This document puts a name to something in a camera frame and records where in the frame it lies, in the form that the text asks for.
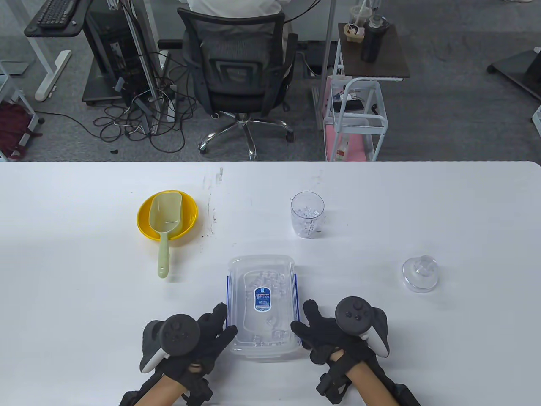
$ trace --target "blue sticker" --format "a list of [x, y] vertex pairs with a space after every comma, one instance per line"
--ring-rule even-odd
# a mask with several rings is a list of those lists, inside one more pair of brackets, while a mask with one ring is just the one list
[[258, 287], [254, 290], [254, 309], [258, 312], [268, 312], [271, 307], [271, 290], [267, 287]]

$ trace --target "keyboard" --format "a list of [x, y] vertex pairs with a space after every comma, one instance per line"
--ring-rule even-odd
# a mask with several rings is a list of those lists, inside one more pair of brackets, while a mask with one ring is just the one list
[[39, 9], [36, 25], [46, 29], [66, 28], [79, 0], [47, 0]]

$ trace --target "computer tower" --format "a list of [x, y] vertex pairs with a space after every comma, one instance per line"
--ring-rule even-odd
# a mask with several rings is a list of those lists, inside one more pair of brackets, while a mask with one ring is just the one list
[[105, 1], [92, 2], [85, 19], [85, 35], [102, 80], [114, 89], [122, 78], [121, 95], [129, 105], [135, 95], [149, 87], [126, 18], [122, 8], [110, 10]]

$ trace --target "chair backrest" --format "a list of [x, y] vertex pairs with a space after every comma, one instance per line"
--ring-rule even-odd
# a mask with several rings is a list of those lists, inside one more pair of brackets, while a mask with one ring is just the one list
[[192, 72], [195, 66], [197, 93], [264, 95], [270, 83], [276, 84], [273, 77], [283, 66], [283, 13], [253, 18], [213, 17], [185, 8], [178, 13], [188, 34], [192, 60], [186, 62]]

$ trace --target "green plastic scoop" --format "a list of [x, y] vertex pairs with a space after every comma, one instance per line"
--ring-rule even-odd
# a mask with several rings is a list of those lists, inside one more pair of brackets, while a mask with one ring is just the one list
[[148, 222], [160, 235], [158, 250], [158, 276], [169, 273], [169, 236], [182, 227], [182, 195], [179, 192], [163, 192], [152, 200]]

